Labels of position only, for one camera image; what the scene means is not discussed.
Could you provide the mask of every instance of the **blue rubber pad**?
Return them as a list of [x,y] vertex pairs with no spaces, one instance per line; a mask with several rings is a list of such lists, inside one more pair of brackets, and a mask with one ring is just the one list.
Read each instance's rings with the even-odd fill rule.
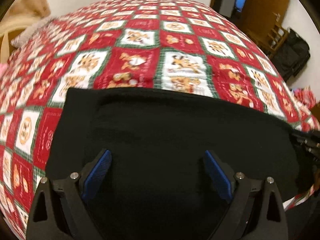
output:
[[231,181],[209,151],[206,151],[204,155],[204,167],[220,198],[231,203],[233,199]]
[[96,196],[101,183],[110,168],[111,162],[112,154],[109,150],[106,150],[101,158],[97,161],[96,165],[93,167],[84,182],[81,195],[82,201],[87,203],[89,200],[92,200]]

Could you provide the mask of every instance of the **silver bolt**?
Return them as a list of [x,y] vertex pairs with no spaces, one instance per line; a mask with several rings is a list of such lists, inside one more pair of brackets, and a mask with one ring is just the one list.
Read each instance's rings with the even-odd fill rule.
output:
[[237,172],[236,173],[236,177],[238,178],[238,179],[244,179],[244,174],[242,173],[242,172]]
[[78,177],[79,177],[79,173],[77,173],[77,172],[73,172],[70,174],[71,179],[77,179]]
[[267,182],[273,184],[275,182],[275,179],[273,177],[267,177]]
[[47,177],[43,177],[43,178],[40,180],[40,182],[41,182],[42,184],[46,183],[47,181],[48,181]]

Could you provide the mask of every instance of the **wooden chair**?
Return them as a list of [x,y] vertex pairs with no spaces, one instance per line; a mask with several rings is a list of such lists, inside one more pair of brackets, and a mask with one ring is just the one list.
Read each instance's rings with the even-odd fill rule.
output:
[[266,50],[268,58],[272,59],[286,41],[289,32],[276,22],[264,39],[250,30],[247,30],[246,34],[260,49]]

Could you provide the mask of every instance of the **pillow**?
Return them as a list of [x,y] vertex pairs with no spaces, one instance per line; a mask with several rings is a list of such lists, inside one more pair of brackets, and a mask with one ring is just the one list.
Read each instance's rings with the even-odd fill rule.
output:
[[39,28],[44,27],[48,23],[52,22],[54,19],[55,17],[48,16],[27,27],[20,35],[11,40],[11,45],[17,49],[21,48]]

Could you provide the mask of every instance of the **bed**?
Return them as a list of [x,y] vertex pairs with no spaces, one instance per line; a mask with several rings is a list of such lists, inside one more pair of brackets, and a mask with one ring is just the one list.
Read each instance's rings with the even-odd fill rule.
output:
[[0,79],[0,208],[21,237],[68,88],[192,93],[319,130],[263,52],[193,0],[93,3],[39,29],[8,65]]

